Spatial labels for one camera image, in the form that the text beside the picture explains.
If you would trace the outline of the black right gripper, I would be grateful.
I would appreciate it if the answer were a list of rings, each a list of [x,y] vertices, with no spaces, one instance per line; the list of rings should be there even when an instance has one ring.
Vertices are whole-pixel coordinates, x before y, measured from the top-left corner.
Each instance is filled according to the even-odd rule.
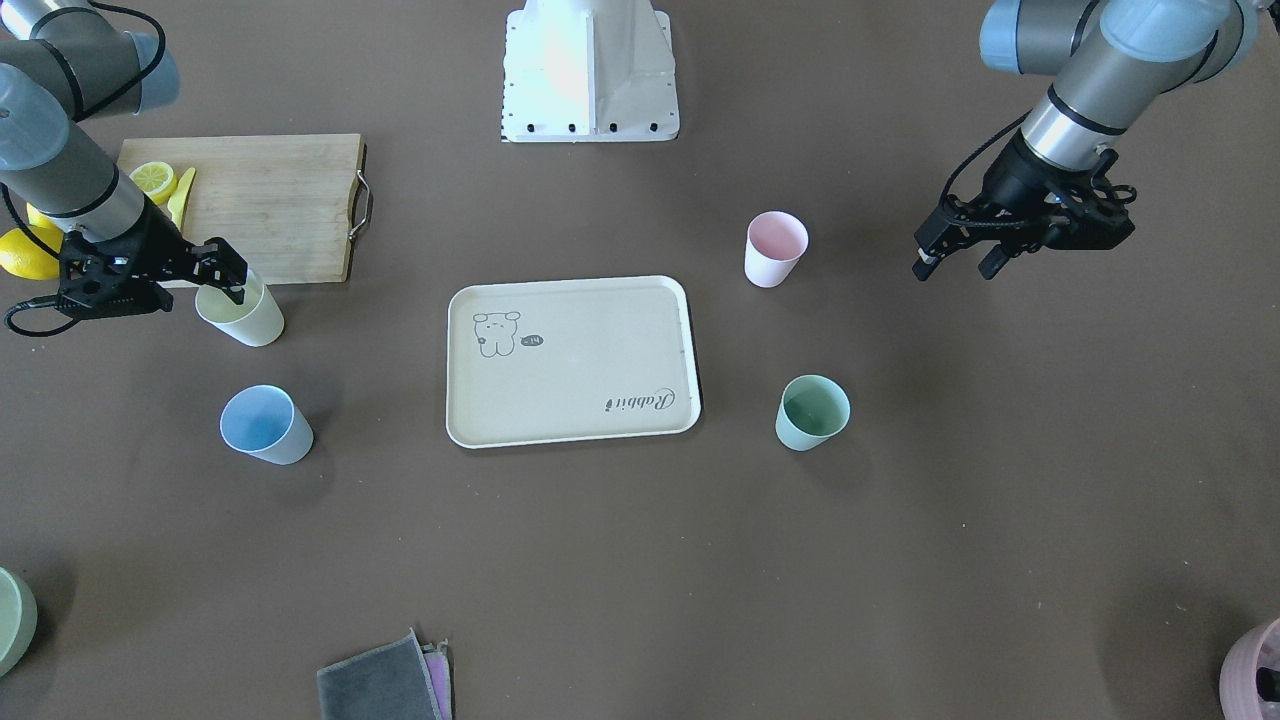
[[[65,236],[59,259],[55,309],[70,319],[109,319],[169,313],[164,282],[205,286],[211,306],[242,306],[247,261],[224,238],[196,246],[148,199],[123,234],[100,242],[84,232]]]

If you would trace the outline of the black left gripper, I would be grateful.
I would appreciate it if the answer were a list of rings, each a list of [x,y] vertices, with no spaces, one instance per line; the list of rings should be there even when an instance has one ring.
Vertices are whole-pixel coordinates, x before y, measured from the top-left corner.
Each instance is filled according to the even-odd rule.
[[[952,192],[955,181],[998,141],[1004,146],[983,174],[979,193],[961,200]],[[983,242],[995,242],[978,265],[986,281],[1021,252],[1117,247],[1135,229],[1128,208],[1137,200],[1134,187],[1115,184],[1107,177],[1117,159],[1114,149],[1105,147],[1087,159],[1083,169],[1062,169],[1034,154],[1020,131],[1001,129],[947,178],[940,208],[914,233],[918,258],[913,274],[928,281],[950,254]]]

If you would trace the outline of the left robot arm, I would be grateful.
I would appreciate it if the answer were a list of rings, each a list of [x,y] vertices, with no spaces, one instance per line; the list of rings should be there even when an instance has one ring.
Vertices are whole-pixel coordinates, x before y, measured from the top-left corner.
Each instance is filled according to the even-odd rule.
[[[1252,49],[1267,1],[996,1],[980,56],[996,70],[1047,76],[1039,101],[995,136],[1002,149],[974,199],[943,188],[915,233],[913,272],[989,243],[992,279],[1042,249],[1106,251],[1133,231],[1129,184],[1108,172],[1116,142],[1161,95],[1204,82]]]

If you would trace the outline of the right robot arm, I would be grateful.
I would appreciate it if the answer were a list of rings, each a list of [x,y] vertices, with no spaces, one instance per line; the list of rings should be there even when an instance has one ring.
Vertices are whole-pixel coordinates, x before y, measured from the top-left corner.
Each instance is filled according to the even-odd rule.
[[[17,305],[69,323],[169,311],[170,282],[244,301],[246,260],[223,238],[186,240],[166,213],[82,129],[177,99],[160,29],[119,31],[100,1],[5,1],[3,199],[18,195],[63,232],[58,291]]]

